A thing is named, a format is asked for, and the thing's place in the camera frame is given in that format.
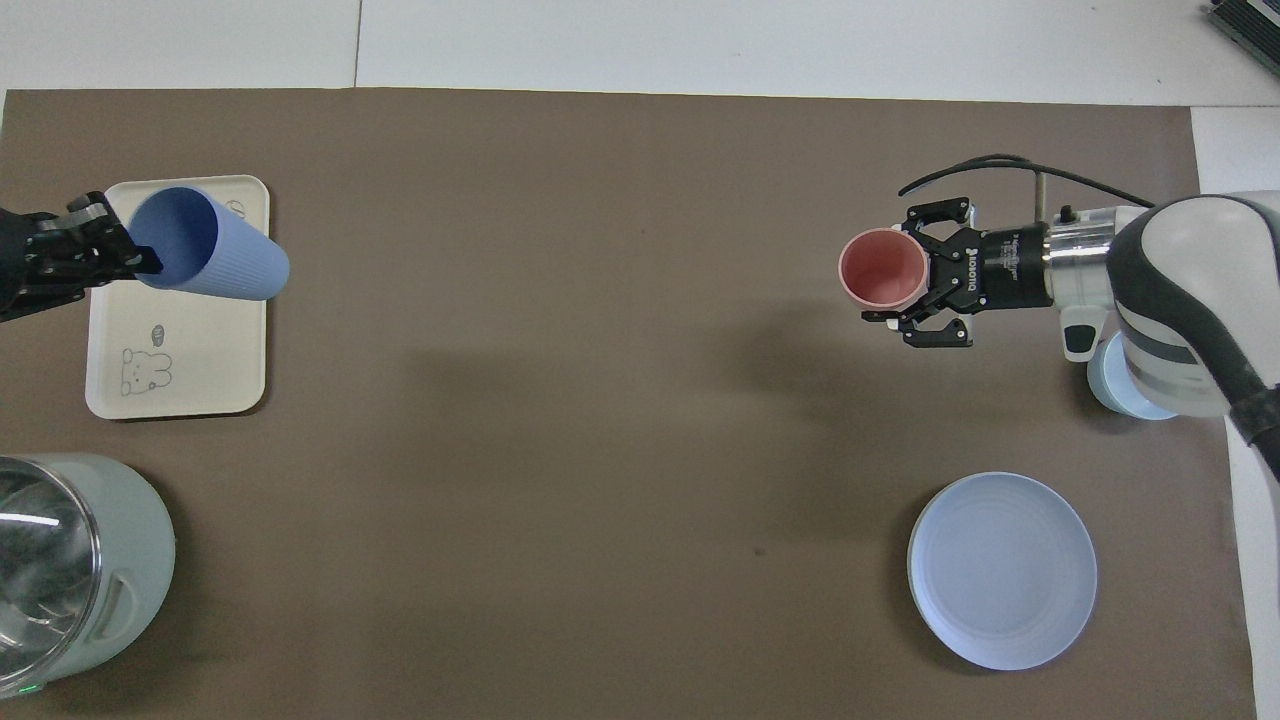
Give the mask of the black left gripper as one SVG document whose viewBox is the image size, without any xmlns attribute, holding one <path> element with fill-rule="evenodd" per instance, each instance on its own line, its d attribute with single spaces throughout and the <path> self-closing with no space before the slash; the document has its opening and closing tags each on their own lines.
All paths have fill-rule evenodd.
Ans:
<svg viewBox="0 0 1280 720">
<path fill-rule="evenodd" d="M 90 191 L 67 204 L 74 229 L 90 245 L 74 256 L 45 261 L 45 295 L 27 296 L 27 241 L 38 229 L 38 222 L 52 219 L 49 213 L 19 214 L 1 210 L 1 323 L 58 307 L 52 297 L 77 296 L 86 290 L 115 281 L 154 275 L 163 270 L 159 255 L 151 247 L 132 247 L 131 237 L 108 196 Z"/>
</svg>

